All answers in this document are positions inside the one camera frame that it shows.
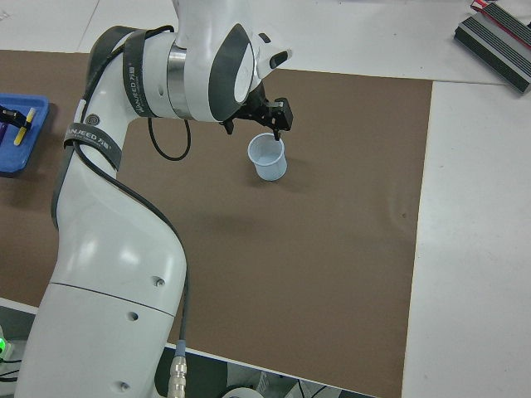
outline yellow marker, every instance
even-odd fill
[[[26,123],[31,123],[33,120],[33,116],[35,116],[35,108],[31,108],[30,111],[27,113]],[[21,127],[20,130],[18,130],[18,134],[15,137],[15,141],[13,142],[15,145],[20,145],[22,139],[24,138],[24,134],[26,134],[26,131],[26,127]]]

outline cup rim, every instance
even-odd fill
[[[285,151],[285,146],[284,146],[284,141],[282,141],[282,138],[277,141],[278,143],[280,143],[280,147],[281,147],[281,151],[280,151],[280,155],[273,161],[271,162],[268,162],[268,163],[260,163],[260,162],[255,162],[252,157],[251,157],[251,145],[255,142],[255,140],[257,140],[259,137],[263,137],[265,135],[269,135],[269,136],[273,136],[275,137],[275,135],[273,133],[262,133],[262,134],[258,134],[257,136],[255,136],[250,142],[249,142],[249,145],[247,146],[247,156],[249,157],[249,159],[256,165],[258,166],[262,166],[262,167],[267,167],[267,166],[271,166],[275,163],[277,163],[279,160],[282,159],[282,157],[284,156],[284,151]]]

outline purple marker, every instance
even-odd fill
[[[2,143],[3,136],[6,135],[7,126],[7,123],[0,124],[0,144]]]

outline metal connector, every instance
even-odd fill
[[[168,398],[184,398],[186,371],[186,358],[175,357],[169,370]]]

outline brown table surface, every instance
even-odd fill
[[[46,95],[27,169],[0,179],[0,296],[38,306],[57,232],[50,198],[84,89],[84,54],[0,51],[0,91]],[[191,122],[165,161],[131,124],[119,179],[178,228],[192,277],[188,346],[373,396],[399,397],[431,82],[278,70],[288,171],[263,182],[246,146],[266,131]],[[182,122],[155,120],[169,153]],[[175,338],[176,328],[170,341]]]

